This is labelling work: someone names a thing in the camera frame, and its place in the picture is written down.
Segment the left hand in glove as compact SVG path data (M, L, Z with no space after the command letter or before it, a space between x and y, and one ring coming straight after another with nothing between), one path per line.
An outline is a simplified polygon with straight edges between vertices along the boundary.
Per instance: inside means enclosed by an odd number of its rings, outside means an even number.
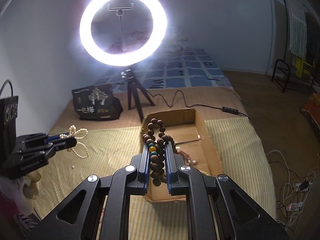
M40 180L38 170L15 180L1 176L1 194L15 203L20 213L30 215L34 210L33 200L39 194Z

